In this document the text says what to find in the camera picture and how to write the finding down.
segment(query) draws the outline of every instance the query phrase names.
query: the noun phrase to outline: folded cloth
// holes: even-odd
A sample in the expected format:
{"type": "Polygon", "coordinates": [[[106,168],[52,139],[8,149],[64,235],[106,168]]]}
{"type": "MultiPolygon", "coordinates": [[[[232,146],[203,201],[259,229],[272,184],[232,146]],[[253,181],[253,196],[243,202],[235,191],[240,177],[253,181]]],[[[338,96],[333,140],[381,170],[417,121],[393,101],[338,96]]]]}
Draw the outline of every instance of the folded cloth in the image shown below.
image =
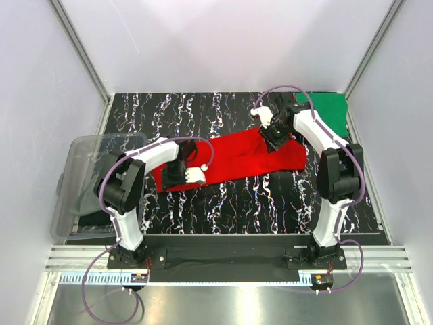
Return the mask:
{"type": "MultiPolygon", "coordinates": [[[[306,152],[304,146],[290,140],[278,151],[268,153],[266,144],[258,132],[258,127],[209,140],[214,146],[214,160],[204,173],[206,183],[202,186],[222,183],[234,179],[272,173],[274,171],[301,171],[305,169],[306,152]]],[[[200,167],[210,158],[210,148],[206,142],[197,143],[198,153],[193,153],[187,167],[200,167]]],[[[162,191],[161,170],[166,165],[153,170],[156,189],[162,191]]],[[[199,184],[175,186],[168,191],[183,191],[202,187],[199,184]]]]}

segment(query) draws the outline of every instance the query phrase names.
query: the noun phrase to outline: black marble table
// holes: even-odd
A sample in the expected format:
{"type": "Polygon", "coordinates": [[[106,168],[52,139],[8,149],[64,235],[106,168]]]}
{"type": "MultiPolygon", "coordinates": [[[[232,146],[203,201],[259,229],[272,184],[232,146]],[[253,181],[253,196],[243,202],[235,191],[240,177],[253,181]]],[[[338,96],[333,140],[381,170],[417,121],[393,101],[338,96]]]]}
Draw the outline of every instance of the black marble table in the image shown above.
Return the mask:
{"type": "MultiPolygon", "coordinates": [[[[257,93],[116,94],[105,133],[136,132],[150,141],[167,135],[214,138],[257,126],[249,111],[257,93]]],[[[263,104],[274,111],[272,96],[263,104]]],[[[157,194],[151,175],[143,197],[147,234],[293,234],[314,229],[320,208],[315,189],[319,157],[311,146],[303,172],[276,172],[186,192],[157,194]]],[[[371,202],[348,210],[343,232],[379,231],[371,202]]]]}

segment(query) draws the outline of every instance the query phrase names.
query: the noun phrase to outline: red towel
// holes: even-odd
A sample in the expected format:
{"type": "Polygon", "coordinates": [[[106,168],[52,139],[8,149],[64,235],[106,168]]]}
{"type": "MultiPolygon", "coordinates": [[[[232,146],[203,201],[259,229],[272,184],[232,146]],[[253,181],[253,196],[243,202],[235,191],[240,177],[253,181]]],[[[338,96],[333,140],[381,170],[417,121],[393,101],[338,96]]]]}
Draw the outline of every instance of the red towel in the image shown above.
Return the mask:
{"type": "MultiPolygon", "coordinates": [[[[305,169],[305,148],[295,140],[288,141],[278,151],[268,154],[266,144],[258,132],[258,127],[246,131],[210,139],[215,156],[209,169],[204,173],[207,186],[234,179],[256,176],[274,171],[301,171],[305,169]]],[[[199,167],[210,158],[210,148],[206,142],[198,142],[196,159],[188,167],[199,167]]],[[[165,165],[153,170],[158,192],[162,191],[161,170],[165,165]]],[[[168,191],[183,191],[199,188],[200,185],[188,184],[175,186],[168,191]]]]}

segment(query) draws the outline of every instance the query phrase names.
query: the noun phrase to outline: purple cable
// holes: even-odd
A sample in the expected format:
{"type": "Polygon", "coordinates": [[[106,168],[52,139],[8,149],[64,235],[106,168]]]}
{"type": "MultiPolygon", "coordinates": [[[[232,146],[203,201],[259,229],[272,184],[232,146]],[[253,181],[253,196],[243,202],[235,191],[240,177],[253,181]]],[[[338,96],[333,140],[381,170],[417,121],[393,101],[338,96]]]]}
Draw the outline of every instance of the purple cable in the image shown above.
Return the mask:
{"type": "MultiPolygon", "coordinates": [[[[343,146],[338,140],[334,140],[333,135],[328,131],[328,129],[325,127],[325,125],[323,125],[316,118],[316,112],[315,112],[315,109],[314,109],[313,101],[312,101],[311,97],[308,95],[308,93],[305,90],[303,90],[302,88],[299,88],[299,87],[293,86],[293,85],[280,85],[280,86],[275,86],[275,87],[269,88],[268,90],[264,91],[261,95],[259,95],[259,97],[256,100],[256,103],[254,104],[253,108],[257,108],[257,106],[260,104],[260,100],[266,94],[268,94],[270,91],[276,90],[276,89],[280,89],[280,88],[292,88],[292,89],[296,89],[297,91],[299,91],[299,92],[301,92],[301,93],[303,93],[305,95],[305,97],[307,98],[307,100],[308,100],[308,102],[310,104],[310,111],[311,111],[311,116],[312,116],[313,120],[327,134],[327,136],[330,137],[332,139],[332,141],[334,141],[337,144],[337,146],[339,146],[341,149],[343,149],[343,151],[349,156],[349,158],[353,162],[353,165],[355,166],[355,168],[358,171],[359,179],[360,179],[360,182],[361,182],[361,184],[360,184],[361,185],[361,191],[359,192],[359,197],[355,201],[353,201],[351,203],[343,204],[341,206],[340,210],[338,211],[336,224],[334,225],[334,233],[337,234],[338,233],[338,224],[340,223],[340,220],[342,218],[342,209],[346,208],[346,207],[352,207],[352,206],[360,203],[362,201],[362,199],[364,198],[364,194],[365,194],[365,178],[364,178],[364,173],[363,173],[363,171],[361,169],[361,166],[359,165],[358,161],[353,156],[353,154],[345,146],[343,146]]],[[[332,292],[335,292],[335,293],[339,293],[339,292],[342,292],[342,291],[350,288],[359,279],[359,276],[361,275],[361,272],[363,271],[363,266],[364,266],[364,252],[363,252],[363,249],[362,249],[361,245],[356,240],[346,239],[346,240],[341,241],[341,239],[338,236],[336,236],[336,240],[337,240],[338,244],[340,244],[340,245],[344,245],[344,244],[347,244],[349,242],[357,245],[358,248],[359,248],[359,253],[361,255],[361,264],[359,266],[358,273],[353,278],[353,280],[350,281],[346,286],[343,286],[342,288],[338,288],[338,289],[335,289],[335,290],[332,291],[332,292]]]]}
{"type": "MultiPolygon", "coordinates": [[[[214,155],[215,155],[215,151],[214,151],[214,147],[213,145],[210,143],[209,140],[204,139],[203,137],[172,137],[170,139],[164,139],[160,142],[154,142],[140,150],[134,151],[130,154],[127,154],[125,157],[119,159],[119,161],[117,161],[111,168],[110,170],[107,172],[107,175],[104,177],[104,180],[102,181],[101,184],[101,188],[99,189],[99,205],[101,206],[101,209],[103,211],[105,211],[106,213],[108,213],[111,217],[114,217],[114,214],[112,211],[108,210],[105,202],[104,202],[104,190],[107,186],[107,182],[109,180],[109,178],[111,177],[111,175],[113,174],[113,172],[115,172],[115,170],[122,164],[124,163],[127,159],[132,158],[134,156],[137,156],[138,154],[142,154],[152,148],[155,148],[156,146],[160,146],[162,144],[165,144],[167,142],[171,142],[171,141],[187,141],[187,140],[200,140],[200,141],[205,141],[209,146],[210,146],[210,159],[208,161],[208,166],[212,163],[212,161],[214,160],[214,155]]],[[[81,281],[81,299],[83,300],[83,305],[85,308],[85,311],[87,311],[87,313],[90,315],[90,317],[92,317],[95,321],[102,323],[102,324],[107,324],[107,325],[124,325],[124,324],[128,324],[137,314],[138,311],[138,307],[139,307],[139,302],[141,301],[141,297],[135,292],[135,291],[131,291],[134,296],[135,296],[135,300],[137,301],[134,312],[132,313],[132,315],[127,319],[124,320],[123,322],[107,322],[105,320],[102,320],[101,318],[98,318],[91,310],[89,305],[87,304],[86,301],[86,296],[85,296],[85,282],[87,279],[87,274],[89,274],[90,269],[95,265],[96,261],[104,254],[110,252],[113,248],[116,248],[119,244],[120,244],[120,239],[122,238],[122,232],[120,231],[120,227],[118,224],[118,221],[116,218],[113,218],[113,225],[114,225],[114,229],[116,231],[116,235],[118,238],[118,242],[116,242],[116,244],[114,244],[113,246],[107,248],[106,250],[104,250],[101,254],[99,254],[98,256],[96,256],[96,258],[89,264],[89,266],[86,269],[86,272],[84,273],[83,276],[83,280],[81,281]]]]}

